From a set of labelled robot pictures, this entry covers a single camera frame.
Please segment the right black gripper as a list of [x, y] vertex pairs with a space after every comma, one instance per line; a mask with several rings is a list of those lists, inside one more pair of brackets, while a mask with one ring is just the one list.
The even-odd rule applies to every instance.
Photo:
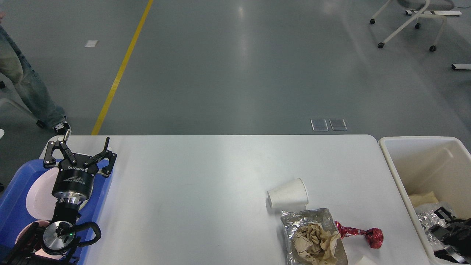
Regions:
[[445, 245], [442, 250], [435, 251], [434, 255], [453, 263], [469, 264], [471, 257], [471, 220], [454, 220], [456, 217], [443, 206], [436, 209], [434, 214], [445, 222], [449, 222], [447, 227], [433, 225], [429, 228], [429, 232]]

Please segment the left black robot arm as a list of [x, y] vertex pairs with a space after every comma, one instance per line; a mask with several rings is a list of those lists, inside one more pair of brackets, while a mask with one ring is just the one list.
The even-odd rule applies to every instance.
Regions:
[[69, 133], [23, 164], [1, 198], [1, 264], [74, 265], [101, 238], [96, 223], [117, 154], [72, 152]]

